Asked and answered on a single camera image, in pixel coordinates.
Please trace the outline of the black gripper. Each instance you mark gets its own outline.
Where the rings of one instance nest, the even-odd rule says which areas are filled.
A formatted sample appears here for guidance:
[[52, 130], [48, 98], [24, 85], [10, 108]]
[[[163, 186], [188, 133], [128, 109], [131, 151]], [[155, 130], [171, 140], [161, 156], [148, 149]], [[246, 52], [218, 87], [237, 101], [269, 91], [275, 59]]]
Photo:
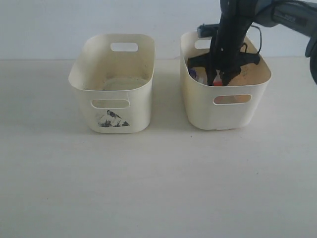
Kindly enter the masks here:
[[241, 67], [259, 64], [259, 53], [242, 52], [246, 33], [256, 13], [256, 0], [222, 0], [221, 18], [217, 35], [211, 38], [208, 53], [187, 60], [189, 68], [203, 67], [207, 72], [208, 86], [213, 86], [216, 70], [221, 72], [222, 86], [239, 75]]

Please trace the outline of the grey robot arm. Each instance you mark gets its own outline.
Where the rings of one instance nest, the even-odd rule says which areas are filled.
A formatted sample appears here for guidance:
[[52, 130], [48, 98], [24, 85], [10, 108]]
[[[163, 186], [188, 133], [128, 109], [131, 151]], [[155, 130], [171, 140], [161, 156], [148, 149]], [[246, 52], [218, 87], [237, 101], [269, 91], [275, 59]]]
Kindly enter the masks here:
[[189, 58], [188, 68], [202, 67], [207, 83], [213, 85], [219, 76], [222, 85], [240, 74], [247, 64], [259, 64], [259, 53], [241, 51], [244, 39], [253, 23], [264, 27], [281, 24], [309, 37], [305, 57], [310, 60], [310, 73], [317, 78], [317, 5], [301, 0], [222, 0], [218, 24], [203, 24], [197, 28], [199, 38], [211, 38], [208, 53]]

